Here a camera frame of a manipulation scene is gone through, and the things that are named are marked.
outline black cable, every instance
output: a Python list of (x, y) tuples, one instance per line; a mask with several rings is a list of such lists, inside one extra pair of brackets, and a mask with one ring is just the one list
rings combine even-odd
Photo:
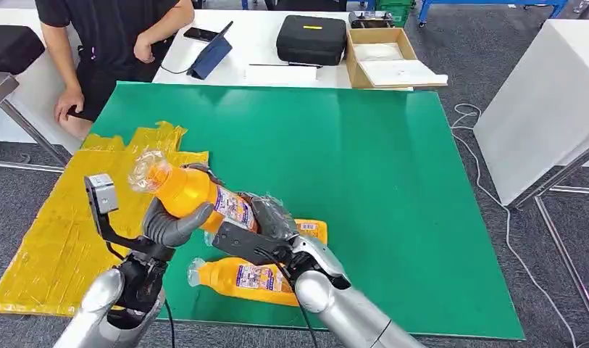
[(111, 245), (110, 241), (106, 243), (106, 248), (111, 252), (111, 254), (115, 255), (115, 257), (117, 257), (120, 260), (123, 260), (123, 256), (119, 252), (115, 251), (115, 249), (113, 249), (113, 246)]
[(170, 312), (170, 306), (168, 305), (166, 298), (164, 298), (164, 306), (166, 306), (168, 321), (170, 322), (170, 345), (172, 348), (175, 348), (175, 324), (172, 322), (172, 313)]
[(307, 324), (307, 328), (309, 329), (309, 333), (312, 335), (314, 347), (318, 348), (317, 340), (315, 338), (315, 330), (312, 328), (312, 325), (309, 322), (309, 317), (307, 316), (307, 312), (305, 311), (303, 306), (301, 306), (301, 303), (298, 301), (298, 297), (296, 297), (296, 292), (294, 292), (294, 284), (292, 283), (292, 278), (291, 278), (290, 272), (285, 270), (282, 267), (282, 265), (279, 263), (279, 261), (277, 261), (277, 259), (275, 259), (275, 257), (273, 255), (271, 255), (268, 251), (258, 248), (258, 249), (255, 249), (254, 252), (271, 260), (271, 262), (273, 262), (275, 264), (275, 266), (277, 266), (277, 268), (279, 269), (281, 274), (283, 274), (283, 277), (288, 281), (288, 284), (290, 285), (290, 288), (292, 289), (292, 292), (294, 293), (294, 297), (296, 298), (296, 301), (298, 302), (298, 308), (300, 308), (301, 313), (303, 313), (303, 318), (305, 319), (305, 323)]
[(172, 70), (168, 70), (167, 68), (165, 68), (162, 64), (160, 64), (160, 67), (164, 70), (166, 70), (167, 72), (171, 73), (171, 74), (175, 74), (175, 75), (179, 75), (179, 74), (183, 74), (185, 72), (187, 72), (188, 70), (190, 70), (190, 67), (192, 67), (190, 65), (189, 68), (185, 69), (185, 70), (181, 70), (181, 71), (172, 71)]

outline green crate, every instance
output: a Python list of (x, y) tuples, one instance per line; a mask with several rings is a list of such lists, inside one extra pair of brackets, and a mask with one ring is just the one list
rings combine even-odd
[(378, 4), (376, 6), (378, 11), (388, 11), (392, 14), (395, 27), (404, 27), (409, 15), (409, 4), (395, 5), (395, 4)]
[(381, 5), (411, 5), (412, 4), (412, 0), (377, 0), (377, 2), (375, 3), (376, 9), (378, 6)]

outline smartphone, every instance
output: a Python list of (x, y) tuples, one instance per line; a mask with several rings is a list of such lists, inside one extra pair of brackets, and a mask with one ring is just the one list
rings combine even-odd
[(189, 28), (183, 36), (186, 38), (195, 38), (196, 40), (210, 42), (217, 36), (218, 33), (210, 30), (204, 30), (199, 28)]

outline yellow plastic sheet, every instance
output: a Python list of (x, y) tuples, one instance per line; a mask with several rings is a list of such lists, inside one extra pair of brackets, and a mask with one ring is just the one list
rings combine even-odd
[(208, 163), (209, 153), (177, 152), (185, 129), (161, 122), (139, 128), (128, 146), (120, 137), (91, 134), (70, 160), (36, 215), (0, 279), (0, 312), (73, 315), (94, 278), (118, 263), (93, 224), (83, 176), (108, 173), (120, 209), (109, 215), (114, 229), (133, 238), (151, 196), (130, 190), (127, 177), (145, 149), (162, 150), (170, 163)]

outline gray carpet floor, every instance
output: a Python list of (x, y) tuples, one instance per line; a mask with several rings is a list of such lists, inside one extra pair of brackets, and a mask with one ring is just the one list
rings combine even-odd
[[(264, 7), (260, 2), (257, 9)], [(240, 3), (208, 0), (207, 7), (239, 9)], [(561, 16), (574, 17), (572, 7), (573, 4), (569, 5)], [(470, 102), (482, 108), (488, 105), (550, 9), (436, 5), (430, 10), (425, 28), (417, 27), (417, 11), (410, 14), (406, 32), (418, 57), (437, 73), (449, 75), (450, 86), (440, 89), (439, 94), (446, 116), (453, 122), (458, 117), (452, 110), (455, 104)], [(459, 136), (477, 151), (471, 133), (460, 130)], [(563, 323), (506, 246), (505, 212), (475, 188), (475, 162), (461, 144), (459, 150), (527, 339), (518, 342), (423, 337), (421, 341), (429, 347), (570, 347)], [(35, 145), (0, 143), (0, 160), (19, 161), (22, 153), (29, 154), (34, 163), (53, 164)], [(56, 179), (56, 175), (49, 173), (0, 168), (0, 277)], [(589, 185), (589, 168), (569, 181)], [(485, 167), (482, 184), (492, 190)], [(545, 202), (589, 286), (589, 196), (551, 194)], [(512, 215), (511, 244), (539, 284), (554, 298), (578, 343), (588, 341), (589, 320), (585, 308), (533, 206)], [(0, 347), (50, 347), (67, 321), (67, 318), (34, 315), (0, 315)], [(176, 323), (175, 331), (178, 347), (312, 347), (305, 331), (196, 323)], [(331, 333), (318, 333), (318, 338), (321, 347), (341, 346)], [(165, 322), (155, 323), (141, 342), (141, 347), (169, 346), (170, 328)]]

